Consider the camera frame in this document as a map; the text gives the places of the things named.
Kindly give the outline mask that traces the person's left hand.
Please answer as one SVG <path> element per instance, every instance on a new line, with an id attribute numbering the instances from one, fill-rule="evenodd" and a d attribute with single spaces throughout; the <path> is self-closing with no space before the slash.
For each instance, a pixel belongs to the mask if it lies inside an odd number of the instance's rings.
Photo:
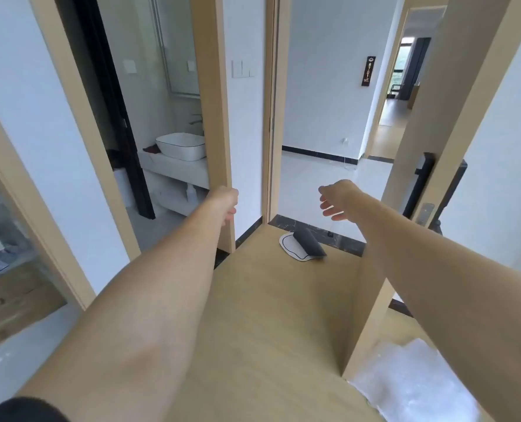
<path id="1" fill-rule="evenodd" d="M 223 226 L 223 218 L 229 206 L 237 208 L 239 191 L 232 187 L 220 186 L 209 191 L 205 200 L 207 207 L 214 213 Z"/>

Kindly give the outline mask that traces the person's right hand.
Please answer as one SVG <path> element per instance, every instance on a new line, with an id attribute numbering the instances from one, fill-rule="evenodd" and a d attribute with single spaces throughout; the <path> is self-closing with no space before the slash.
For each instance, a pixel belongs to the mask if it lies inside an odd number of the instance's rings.
<path id="1" fill-rule="evenodd" d="M 352 222 L 356 223 L 360 216 L 360 207 L 366 198 L 366 194 L 361 191 L 357 185 L 347 179 L 342 179 L 333 184 L 320 186 L 318 188 L 320 198 L 323 199 L 339 199 L 348 198 L 350 203 L 350 210 L 352 215 Z"/>

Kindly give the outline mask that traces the person's left forearm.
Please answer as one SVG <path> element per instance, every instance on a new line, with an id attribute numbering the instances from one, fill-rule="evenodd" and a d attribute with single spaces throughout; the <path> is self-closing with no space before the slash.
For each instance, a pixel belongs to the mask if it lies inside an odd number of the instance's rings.
<path id="1" fill-rule="evenodd" d="M 200 205 L 106 286 L 17 395 L 71 422 L 164 422 L 194 354 L 221 228 Z"/>

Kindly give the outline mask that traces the person's right forearm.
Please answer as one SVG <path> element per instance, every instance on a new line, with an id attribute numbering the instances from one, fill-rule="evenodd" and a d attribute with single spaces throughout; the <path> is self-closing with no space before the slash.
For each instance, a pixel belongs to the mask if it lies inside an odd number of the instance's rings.
<path id="1" fill-rule="evenodd" d="M 499 422 L 521 422 L 521 273 L 362 192 L 352 219 L 461 382 Z"/>

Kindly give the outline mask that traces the grey and white slipper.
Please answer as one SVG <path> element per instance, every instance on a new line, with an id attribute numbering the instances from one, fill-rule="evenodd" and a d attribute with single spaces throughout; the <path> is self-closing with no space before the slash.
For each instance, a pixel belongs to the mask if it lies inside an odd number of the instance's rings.
<path id="1" fill-rule="evenodd" d="M 327 257 L 321 244 L 306 228 L 299 228 L 294 232 L 282 235 L 279 238 L 279 244 L 287 255 L 299 262 L 321 260 Z"/>

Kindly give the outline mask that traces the white wash basin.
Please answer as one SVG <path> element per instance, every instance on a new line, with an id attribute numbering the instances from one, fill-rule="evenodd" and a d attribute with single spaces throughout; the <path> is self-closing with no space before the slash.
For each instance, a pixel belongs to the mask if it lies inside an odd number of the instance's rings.
<path id="1" fill-rule="evenodd" d="M 198 161 L 206 157 L 205 137 L 191 133 L 171 133 L 155 139 L 160 152 L 181 161 Z"/>

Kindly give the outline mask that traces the silver latch plate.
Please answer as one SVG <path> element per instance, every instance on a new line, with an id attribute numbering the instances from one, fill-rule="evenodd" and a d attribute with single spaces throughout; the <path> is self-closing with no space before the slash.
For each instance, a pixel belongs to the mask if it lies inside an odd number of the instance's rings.
<path id="1" fill-rule="evenodd" d="M 431 216 L 434 213 L 435 205 L 432 203 L 423 203 L 420 206 L 415 222 L 423 227 L 429 225 Z"/>

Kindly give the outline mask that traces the black sliding door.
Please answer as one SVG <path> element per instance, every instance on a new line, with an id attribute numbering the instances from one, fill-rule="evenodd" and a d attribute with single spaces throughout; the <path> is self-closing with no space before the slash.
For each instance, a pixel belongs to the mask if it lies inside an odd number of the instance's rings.
<path id="1" fill-rule="evenodd" d="M 156 213 L 97 0 L 55 0 L 123 203 L 143 218 Z"/>

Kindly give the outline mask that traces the dark curtain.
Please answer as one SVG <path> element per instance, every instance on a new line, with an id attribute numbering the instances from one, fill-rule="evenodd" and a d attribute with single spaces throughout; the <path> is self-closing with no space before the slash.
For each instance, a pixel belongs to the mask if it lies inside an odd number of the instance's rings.
<path id="1" fill-rule="evenodd" d="M 402 83 L 397 95 L 397 99 L 401 101 L 408 101 L 413 87 L 416 85 L 419 78 L 420 71 L 424 64 L 425 56 L 432 38 L 417 38 L 412 44 L 411 53 L 405 65 L 405 70 L 402 77 Z"/>

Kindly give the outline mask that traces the brown cardboard box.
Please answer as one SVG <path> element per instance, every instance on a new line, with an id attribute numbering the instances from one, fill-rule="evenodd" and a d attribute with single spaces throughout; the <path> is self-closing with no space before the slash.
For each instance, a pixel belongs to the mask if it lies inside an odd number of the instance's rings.
<path id="1" fill-rule="evenodd" d="M 67 304 L 38 261 L 0 275 L 0 344 Z"/>

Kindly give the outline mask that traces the black sleeve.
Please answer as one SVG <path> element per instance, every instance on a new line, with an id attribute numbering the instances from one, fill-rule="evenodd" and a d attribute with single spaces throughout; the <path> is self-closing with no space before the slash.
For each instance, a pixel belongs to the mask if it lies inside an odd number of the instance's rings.
<path id="1" fill-rule="evenodd" d="M 0 422 L 71 422 L 43 399 L 13 397 L 0 403 Z"/>

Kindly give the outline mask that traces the wooden room door frame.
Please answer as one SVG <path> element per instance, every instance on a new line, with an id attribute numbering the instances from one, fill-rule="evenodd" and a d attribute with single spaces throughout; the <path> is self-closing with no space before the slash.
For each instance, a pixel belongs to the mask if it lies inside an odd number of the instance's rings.
<path id="1" fill-rule="evenodd" d="M 292 0 L 266 0 L 262 221 L 278 212 Z"/>

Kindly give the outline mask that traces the wooden hallway door frame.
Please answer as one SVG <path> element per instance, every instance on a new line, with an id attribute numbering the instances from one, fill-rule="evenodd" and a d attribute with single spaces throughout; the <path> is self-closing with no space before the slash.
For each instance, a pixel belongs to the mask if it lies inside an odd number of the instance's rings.
<path id="1" fill-rule="evenodd" d="M 398 0 L 364 130 L 362 158 L 387 164 L 394 162 L 410 109 L 407 108 L 405 102 L 398 102 L 396 109 L 400 112 L 398 115 L 400 120 L 391 125 L 381 125 L 380 120 L 386 105 L 388 91 L 391 88 L 391 79 L 402 39 L 405 36 L 412 36 L 412 34 L 405 33 L 406 24 L 410 23 L 409 31 L 415 31 L 415 37 L 432 36 L 444 15 L 447 4 L 448 0 Z"/>

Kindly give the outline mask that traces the white light switch panel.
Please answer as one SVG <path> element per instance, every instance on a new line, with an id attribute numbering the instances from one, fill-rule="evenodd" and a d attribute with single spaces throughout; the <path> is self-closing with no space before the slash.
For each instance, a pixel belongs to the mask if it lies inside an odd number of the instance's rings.
<path id="1" fill-rule="evenodd" d="M 231 77 L 245 79 L 257 76 L 257 64 L 248 60 L 231 60 Z"/>

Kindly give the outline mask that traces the wooden window frame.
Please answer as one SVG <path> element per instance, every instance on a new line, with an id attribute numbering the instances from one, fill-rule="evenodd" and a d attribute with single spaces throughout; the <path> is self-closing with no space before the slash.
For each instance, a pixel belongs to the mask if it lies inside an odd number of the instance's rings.
<path id="1" fill-rule="evenodd" d="M 0 191 L 24 227 L 53 283 L 85 311 L 96 295 L 0 122 Z"/>

